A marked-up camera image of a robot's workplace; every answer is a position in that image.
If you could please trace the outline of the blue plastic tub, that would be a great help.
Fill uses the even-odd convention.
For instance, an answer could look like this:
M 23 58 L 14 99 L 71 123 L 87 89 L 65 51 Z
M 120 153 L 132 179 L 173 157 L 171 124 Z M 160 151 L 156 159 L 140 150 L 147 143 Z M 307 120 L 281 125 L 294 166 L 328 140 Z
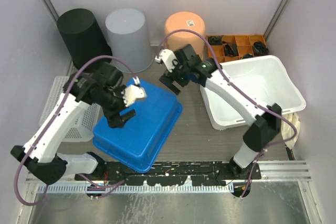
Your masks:
M 121 129 L 108 126 L 102 116 L 93 129 L 93 145 L 138 173 L 148 172 L 179 119 L 183 107 L 177 96 L 141 80 L 147 98 L 126 109 L 136 115 Z

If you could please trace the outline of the blue perforated basket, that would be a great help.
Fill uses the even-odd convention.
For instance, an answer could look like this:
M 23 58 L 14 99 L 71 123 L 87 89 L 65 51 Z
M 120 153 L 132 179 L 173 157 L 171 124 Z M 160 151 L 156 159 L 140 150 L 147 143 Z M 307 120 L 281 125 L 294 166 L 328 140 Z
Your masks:
M 63 93 L 63 86 L 68 81 L 68 76 L 57 76 L 51 86 L 50 93 L 45 104 L 44 110 L 39 120 L 39 126 L 48 118 L 51 111 L 56 106 L 60 95 Z M 98 121 L 100 106 L 91 105 L 83 114 L 78 117 L 73 126 L 67 132 L 63 142 L 87 142 L 92 140 L 92 130 Z

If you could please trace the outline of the orange bucket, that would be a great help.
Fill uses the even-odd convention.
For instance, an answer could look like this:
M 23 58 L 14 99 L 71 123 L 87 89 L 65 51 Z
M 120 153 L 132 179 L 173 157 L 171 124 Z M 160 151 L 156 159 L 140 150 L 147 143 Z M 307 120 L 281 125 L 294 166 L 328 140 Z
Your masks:
M 179 29 L 192 30 L 205 38 L 206 26 L 203 19 L 192 12 L 177 12 L 172 14 L 165 22 L 165 35 Z M 195 52 L 203 59 L 205 43 L 197 35 L 189 32 L 178 32 L 170 35 L 165 41 L 165 47 L 175 51 L 186 44 L 192 45 Z

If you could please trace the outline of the grey bucket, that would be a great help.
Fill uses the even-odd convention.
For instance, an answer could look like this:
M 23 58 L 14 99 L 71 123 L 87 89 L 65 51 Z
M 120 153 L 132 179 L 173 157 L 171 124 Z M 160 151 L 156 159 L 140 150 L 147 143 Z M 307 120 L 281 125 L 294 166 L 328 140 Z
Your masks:
M 135 73 L 151 65 L 153 51 L 145 15 L 141 11 L 117 9 L 106 17 L 105 26 L 113 56 L 125 62 Z

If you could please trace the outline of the black bucket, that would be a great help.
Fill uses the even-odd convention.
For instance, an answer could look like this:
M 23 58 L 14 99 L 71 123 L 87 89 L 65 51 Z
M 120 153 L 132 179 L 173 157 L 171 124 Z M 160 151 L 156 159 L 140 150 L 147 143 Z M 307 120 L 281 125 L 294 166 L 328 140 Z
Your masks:
M 57 28 L 76 69 L 94 57 L 112 56 L 111 47 L 90 10 L 76 8 L 63 13 L 57 20 Z

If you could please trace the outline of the white plastic tub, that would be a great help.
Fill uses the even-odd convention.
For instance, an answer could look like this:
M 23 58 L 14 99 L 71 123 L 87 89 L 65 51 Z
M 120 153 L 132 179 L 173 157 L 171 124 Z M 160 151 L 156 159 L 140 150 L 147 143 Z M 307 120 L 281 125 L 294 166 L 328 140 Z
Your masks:
M 222 68 L 235 85 L 249 97 L 277 103 L 283 115 L 306 108 L 306 101 L 289 78 L 287 71 L 276 56 L 261 56 L 222 63 Z M 226 130 L 247 123 L 238 112 L 213 91 L 200 87 L 211 125 L 216 130 Z

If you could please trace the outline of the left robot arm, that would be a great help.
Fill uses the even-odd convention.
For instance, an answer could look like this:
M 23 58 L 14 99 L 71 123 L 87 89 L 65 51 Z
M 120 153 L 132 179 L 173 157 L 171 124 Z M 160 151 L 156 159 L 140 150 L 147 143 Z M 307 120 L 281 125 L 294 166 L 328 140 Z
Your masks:
M 25 145 L 15 145 L 11 155 L 46 185 L 54 184 L 66 174 L 84 173 L 93 180 L 101 179 L 105 167 L 96 154 L 70 157 L 57 154 L 57 149 L 77 118 L 92 104 L 101 106 L 112 129 L 124 127 L 136 115 L 134 110 L 121 112 L 137 99 L 144 98 L 144 89 L 137 76 L 133 76 L 134 83 L 129 86 L 122 80 L 123 73 L 108 63 L 102 64 L 94 73 L 80 69 L 72 74 L 41 128 Z

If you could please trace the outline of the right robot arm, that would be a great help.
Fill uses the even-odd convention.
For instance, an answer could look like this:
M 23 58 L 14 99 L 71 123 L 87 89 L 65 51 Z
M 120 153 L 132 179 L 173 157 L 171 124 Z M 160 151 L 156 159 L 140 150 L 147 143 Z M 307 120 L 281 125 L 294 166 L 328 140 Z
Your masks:
M 232 176 L 237 179 L 245 177 L 251 163 L 279 134 L 281 107 L 275 103 L 260 108 L 257 100 L 248 100 L 215 58 L 202 60 L 190 44 L 176 51 L 162 49 L 155 56 L 155 62 L 165 65 L 166 71 L 159 80 L 175 94 L 180 90 L 173 83 L 181 87 L 189 82 L 197 83 L 225 100 L 249 125 L 242 146 L 229 161 Z

